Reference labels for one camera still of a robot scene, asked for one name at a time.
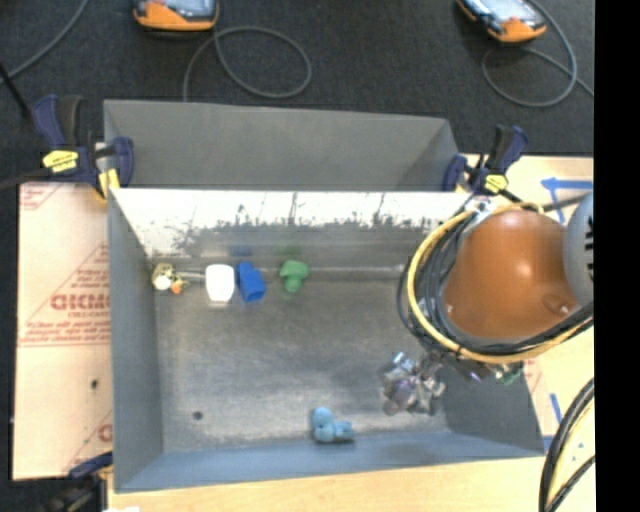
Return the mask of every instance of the gray bin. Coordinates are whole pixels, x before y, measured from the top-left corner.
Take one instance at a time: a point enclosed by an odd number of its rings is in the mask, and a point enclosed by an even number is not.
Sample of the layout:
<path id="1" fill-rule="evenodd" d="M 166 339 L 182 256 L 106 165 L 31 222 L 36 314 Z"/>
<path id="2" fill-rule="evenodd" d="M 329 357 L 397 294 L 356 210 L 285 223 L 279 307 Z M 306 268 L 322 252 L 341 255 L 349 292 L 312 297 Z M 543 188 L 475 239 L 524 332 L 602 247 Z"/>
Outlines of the gray bin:
<path id="1" fill-rule="evenodd" d="M 109 197 L 117 492 L 543 452 L 524 380 L 444 372 L 434 416 L 382 412 L 379 368 L 420 355 L 396 313 L 401 268 L 464 200 L 438 192 L 457 151 L 446 120 L 127 100 L 104 114 L 105 139 L 131 137 L 136 157 Z M 295 295 L 287 258 L 312 269 Z M 260 303 L 151 285 L 159 261 L 241 260 L 263 273 Z M 314 442 L 319 406 L 355 441 Z"/>
<path id="2" fill-rule="evenodd" d="M 289 201 L 283 194 L 111 194 L 116 490 L 540 455 L 524 380 L 503 386 L 445 372 L 435 415 L 382 411 L 380 367 L 399 351 L 420 355 L 396 311 L 401 269 L 438 222 L 433 211 L 445 218 L 463 198 L 348 193 L 353 217 L 337 206 L 322 217 L 322 205 L 344 203 L 345 193 L 290 193 Z M 289 211 L 293 201 L 297 214 L 254 215 L 259 197 L 274 195 L 266 202 Z M 246 215 L 231 207 L 216 216 L 225 202 Z M 366 210 L 379 203 L 386 209 Z M 430 220 L 407 218 L 417 205 Z M 289 258 L 312 269 L 296 294 L 278 276 Z M 245 260 L 261 270 L 264 298 L 244 303 L 236 291 L 230 304 L 212 305 L 198 275 L 211 263 Z M 195 276 L 183 294 L 154 290 L 151 272 L 161 261 Z M 355 441 L 317 444 L 309 414 L 319 406 L 351 421 Z"/>

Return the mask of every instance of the light blue object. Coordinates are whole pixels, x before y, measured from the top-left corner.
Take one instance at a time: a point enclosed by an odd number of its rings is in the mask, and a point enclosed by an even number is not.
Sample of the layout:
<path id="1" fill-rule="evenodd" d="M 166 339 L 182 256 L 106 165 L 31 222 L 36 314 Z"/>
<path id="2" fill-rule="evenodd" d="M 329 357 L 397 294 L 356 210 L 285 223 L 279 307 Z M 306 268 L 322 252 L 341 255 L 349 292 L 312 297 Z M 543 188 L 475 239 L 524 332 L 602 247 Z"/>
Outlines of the light blue object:
<path id="1" fill-rule="evenodd" d="M 330 409 L 326 407 L 317 407 L 311 413 L 311 424 L 314 427 L 322 427 L 324 425 L 333 424 L 335 417 Z"/>
<path id="2" fill-rule="evenodd" d="M 333 413 L 326 407 L 317 407 L 311 413 L 313 437 L 319 443 L 350 441 L 354 430 L 349 421 L 336 421 Z"/>
<path id="3" fill-rule="evenodd" d="M 262 274 L 248 261 L 238 263 L 236 268 L 238 275 L 238 288 L 240 295 L 245 302 L 256 302 L 264 297 L 267 286 L 264 283 Z"/>
<path id="4" fill-rule="evenodd" d="M 336 421 L 333 424 L 333 434 L 337 441 L 349 441 L 355 433 L 350 421 Z"/>
<path id="5" fill-rule="evenodd" d="M 320 443 L 332 443 L 335 441 L 336 435 L 333 430 L 333 423 L 316 427 L 313 431 L 313 437 Z"/>

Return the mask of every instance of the yellow cable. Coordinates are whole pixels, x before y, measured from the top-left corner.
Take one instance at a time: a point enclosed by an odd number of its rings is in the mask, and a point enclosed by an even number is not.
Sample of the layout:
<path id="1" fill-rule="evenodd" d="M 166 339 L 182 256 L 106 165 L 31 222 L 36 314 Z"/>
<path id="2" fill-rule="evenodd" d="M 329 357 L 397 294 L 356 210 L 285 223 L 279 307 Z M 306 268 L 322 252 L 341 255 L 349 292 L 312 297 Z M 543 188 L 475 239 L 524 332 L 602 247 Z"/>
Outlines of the yellow cable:
<path id="1" fill-rule="evenodd" d="M 587 405 L 584 411 L 582 411 L 582 413 L 576 420 L 573 428 L 571 429 L 569 436 L 567 437 L 565 446 L 562 448 L 562 451 L 560 452 L 560 455 L 558 457 L 558 460 L 556 461 L 556 465 L 553 470 L 553 475 L 551 476 L 551 482 L 549 483 L 549 492 L 547 495 L 547 503 L 545 505 L 548 505 L 549 503 L 551 503 L 551 501 L 553 500 L 555 495 L 558 493 L 560 488 L 567 481 L 567 466 L 568 466 L 567 459 L 569 458 L 570 454 L 574 453 L 575 445 L 578 442 L 577 433 L 583 429 L 585 418 L 594 417 L 593 414 L 591 415 L 589 414 L 593 412 L 594 400 L 595 400 L 595 397 L 589 401 L 589 405 Z"/>
<path id="2" fill-rule="evenodd" d="M 516 208 L 525 208 L 525 207 L 534 207 L 538 210 L 538 212 L 542 213 L 542 208 L 539 205 L 534 203 L 514 203 L 507 206 L 502 206 L 496 208 L 491 215 L 496 215 L 498 213 L 513 210 Z M 411 311 L 415 315 L 416 320 L 422 326 L 422 328 L 429 333 L 429 335 L 435 339 L 438 343 L 446 347 L 447 349 L 459 354 L 462 357 L 466 357 L 468 359 L 473 359 L 475 361 L 479 361 L 481 363 L 486 364 L 509 364 L 509 363 L 517 363 L 520 361 L 524 361 L 526 359 L 531 359 L 536 357 L 551 348 L 560 345 L 565 340 L 569 339 L 576 333 L 584 324 L 586 324 L 587 320 L 584 322 L 564 331 L 560 335 L 552 338 L 550 340 L 544 341 L 535 347 L 532 347 L 528 350 L 524 350 L 522 352 L 518 352 L 517 354 L 505 354 L 505 355 L 487 355 L 481 354 L 478 352 L 474 352 L 473 350 L 469 350 L 460 346 L 454 340 L 447 338 L 443 334 L 441 334 L 422 313 L 420 306 L 418 305 L 418 301 L 416 300 L 415 293 L 415 276 L 418 272 L 418 268 L 424 264 L 427 260 L 436 243 L 444 237 L 447 232 L 456 227 L 459 223 L 473 215 L 475 212 L 473 210 L 464 211 L 447 222 L 436 228 L 433 232 L 424 239 L 424 241 L 420 244 L 418 249 L 416 250 L 411 262 L 409 264 L 409 268 L 407 270 L 407 298 L 409 302 L 409 307 Z"/>

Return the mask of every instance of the bin floor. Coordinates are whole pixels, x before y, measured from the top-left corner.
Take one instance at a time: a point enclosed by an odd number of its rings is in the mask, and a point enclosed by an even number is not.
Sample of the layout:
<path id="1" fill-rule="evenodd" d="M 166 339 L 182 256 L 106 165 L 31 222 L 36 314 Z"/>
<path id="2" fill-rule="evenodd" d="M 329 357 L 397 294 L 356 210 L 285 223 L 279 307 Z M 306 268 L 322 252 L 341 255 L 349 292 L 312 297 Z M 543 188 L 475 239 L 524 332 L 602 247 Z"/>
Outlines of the bin floor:
<path id="1" fill-rule="evenodd" d="M 397 274 L 309 277 L 259 303 L 211 305 L 200 283 L 156 295 L 165 452 L 306 440 L 329 407 L 356 435 L 446 429 L 434 416 L 382 411 L 379 368 L 420 347 L 400 321 Z"/>

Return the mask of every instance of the clamp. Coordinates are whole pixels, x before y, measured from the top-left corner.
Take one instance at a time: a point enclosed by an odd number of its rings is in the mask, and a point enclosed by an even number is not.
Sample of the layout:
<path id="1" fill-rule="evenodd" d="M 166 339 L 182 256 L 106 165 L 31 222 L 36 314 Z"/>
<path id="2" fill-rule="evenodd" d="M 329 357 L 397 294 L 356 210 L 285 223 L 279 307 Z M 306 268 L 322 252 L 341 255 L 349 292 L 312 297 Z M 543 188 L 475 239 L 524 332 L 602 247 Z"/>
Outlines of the clamp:
<path id="1" fill-rule="evenodd" d="M 486 159 L 480 155 L 476 165 L 471 167 L 465 156 L 460 153 L 454 155 L 445 170 L 443 190 L 451 192 L 457 185 L 461 185 L 473 195 L 500 194 L 514 202 L 521 202 L 507 191 L 509 181 L 506 173 L 520 158 L 528 143 L 529 139 L 521 128 L 498 125 L 493 148 Z"/>
<path id="2" fill-rule="evenodd" d="M 55 94 L 45 96 L 31 109 L 36 131 L 44 137 L 49 153 L 42 159 L 44 179 L 60 182 L 80 182 L 93 186 L 104 198 L 109 187 L 127 186 L 133 176 L 133 142 L 118 136 L 100 150 L 78 145 L 76 138 L 77 111 L 82 98 Z M 102 170 L 96 161 L 114 157 L 115 163 Z"/>

